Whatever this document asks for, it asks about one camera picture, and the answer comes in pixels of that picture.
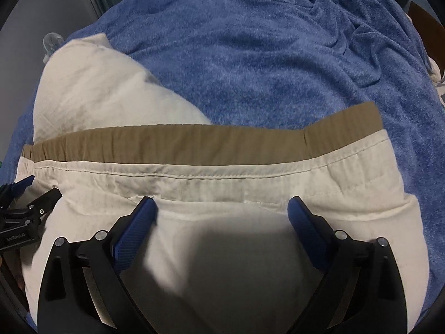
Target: transparent plastic object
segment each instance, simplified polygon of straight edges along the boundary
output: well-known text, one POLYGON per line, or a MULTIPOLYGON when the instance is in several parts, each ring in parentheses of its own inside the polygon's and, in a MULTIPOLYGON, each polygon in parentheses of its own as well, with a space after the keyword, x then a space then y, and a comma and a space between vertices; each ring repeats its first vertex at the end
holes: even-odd
POLYGON ((56 52, 58 48, 60 48, 65 40, 59 34, 55 32, 50 32, 46 34, 43 38, 43 48, 45 49, 45 58, 43 62, 46 64, 50 59, 50 56, 56 52))

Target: silver bolt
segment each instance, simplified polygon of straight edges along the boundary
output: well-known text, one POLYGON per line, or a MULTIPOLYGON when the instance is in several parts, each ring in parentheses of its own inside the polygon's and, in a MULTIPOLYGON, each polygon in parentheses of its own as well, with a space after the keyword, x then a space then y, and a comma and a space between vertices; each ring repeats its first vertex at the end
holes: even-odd
POLYGON ((106 231, 99 231, 95 236, 97 241, 102 241, 107 237, 107 232, 106 231))
POLYGON ((377 239, 377 243, 381 246, 381 247, 387 247, 388 246, 388 240, 384 237, 379 237, 377 239))
POLYGON ((348 238, 348 234, 344 231, 337 230, 335 231, 335 237, 339 240, 346 240, 348 238))
POLYGON ((57 247, 61 247, 65 243, 65 239, 63 237, 59 237, 57 240, 54 241, 54 244, 57 247))

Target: blue blanket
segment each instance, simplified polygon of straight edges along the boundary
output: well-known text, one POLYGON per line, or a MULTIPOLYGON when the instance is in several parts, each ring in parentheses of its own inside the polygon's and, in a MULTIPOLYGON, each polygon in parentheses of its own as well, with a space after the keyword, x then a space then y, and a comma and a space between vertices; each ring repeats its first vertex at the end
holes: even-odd
MULTIPOLYGON (((445 283, 445 114, 393 0, 124 0, 70 38, 99 32, 216 124, 302 128, 374 101, 420 202, 432 304, 445 283)), ((32 141, 31 109, 0 182, 32 141)))

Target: wall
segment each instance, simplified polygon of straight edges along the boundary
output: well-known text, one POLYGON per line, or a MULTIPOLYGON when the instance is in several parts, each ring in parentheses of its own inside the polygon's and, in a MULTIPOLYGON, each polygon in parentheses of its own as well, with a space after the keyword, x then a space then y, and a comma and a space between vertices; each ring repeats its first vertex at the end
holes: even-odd
POLYGON ((96 20, 88 0, 20 0, 0 31, 0 161, 43 71, 43 37, 96 20))

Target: brown waistband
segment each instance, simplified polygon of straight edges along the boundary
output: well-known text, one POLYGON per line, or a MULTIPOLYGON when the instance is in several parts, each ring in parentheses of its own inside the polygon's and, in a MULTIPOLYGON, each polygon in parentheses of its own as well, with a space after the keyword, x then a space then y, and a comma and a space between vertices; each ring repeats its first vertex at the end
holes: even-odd
POLYGON ((366 102, 299 130, 180 124, 101 128, 25 146, 22 155, 34 162, 264 165, 319 157, 381 129, 377 107, 366 102))

